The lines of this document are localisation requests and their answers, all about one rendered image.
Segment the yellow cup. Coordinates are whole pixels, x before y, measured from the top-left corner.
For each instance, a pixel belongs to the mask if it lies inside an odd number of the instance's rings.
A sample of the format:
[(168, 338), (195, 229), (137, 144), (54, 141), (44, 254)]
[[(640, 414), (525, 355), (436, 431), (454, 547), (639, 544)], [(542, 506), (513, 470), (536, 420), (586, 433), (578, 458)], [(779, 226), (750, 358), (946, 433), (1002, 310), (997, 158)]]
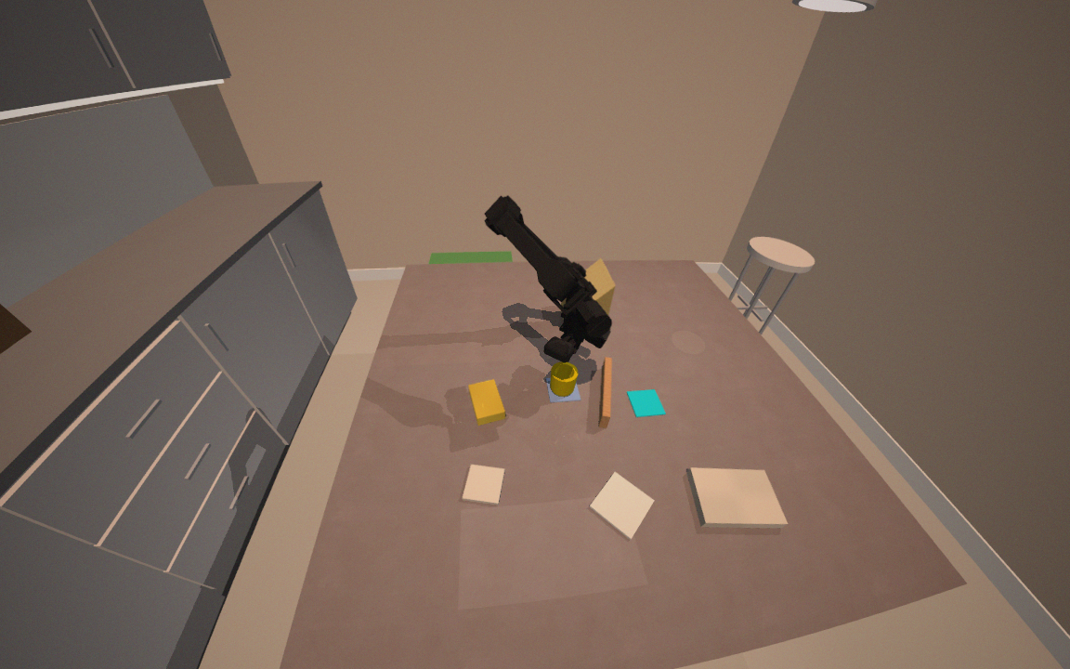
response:
[(557, 361), (551, 369), (551, 390), (557, 397), (568, 397), (576, 387), (578, 370), (569, 361)]

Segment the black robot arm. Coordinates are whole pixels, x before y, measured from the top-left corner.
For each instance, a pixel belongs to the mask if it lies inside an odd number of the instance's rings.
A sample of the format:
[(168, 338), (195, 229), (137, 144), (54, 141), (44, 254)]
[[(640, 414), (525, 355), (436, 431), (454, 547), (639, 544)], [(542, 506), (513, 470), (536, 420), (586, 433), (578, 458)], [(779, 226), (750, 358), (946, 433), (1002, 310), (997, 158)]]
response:
[[(612, 320), (599, 302), (592, 299), (597, 293), (597, 288), (585, 279), (586, 269), (576, 262), (568, 261), (567, 258), (559, 257), (552, 253), (546, 244), (542, 244), (538, 235), (532, 233), (524, 225), (521, 215), (521, 208), (511, 202), (510, 196), (500, 196), (485, 213), (487, 226), (494, 234), (502, 234), (508, 238), (518, 253), (538, 271), (538, 282), (542, 285), (544, 293), (551, 299), (556, 307), (565, 316), (576, 316), (581, 323), (579, 343), (583, 339), (592, 346), (602, 348), (610, 337)], [(560, 302), (566, 299), (566, 304), (562, 308)]]

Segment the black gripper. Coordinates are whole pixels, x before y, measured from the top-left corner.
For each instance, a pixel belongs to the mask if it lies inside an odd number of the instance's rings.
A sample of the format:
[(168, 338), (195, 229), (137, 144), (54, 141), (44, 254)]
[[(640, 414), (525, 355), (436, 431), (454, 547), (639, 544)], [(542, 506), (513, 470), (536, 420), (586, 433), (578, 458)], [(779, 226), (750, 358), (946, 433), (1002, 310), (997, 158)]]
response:
[(578, 340), (581, 333), (581, 323), (577, 321), (576, 316), (570, 316), (570, 314), (565, 316), (564, 313), (561, 313), (561, 317), (564, 318), (564, 323), (559, 326), (559, 331), (564, 333), (561, 335), (561, 339), (552, 337), (551, 340), (546, 343), (544, 354), (560, 361), (569, 361), (581, 346), (581, 343)]

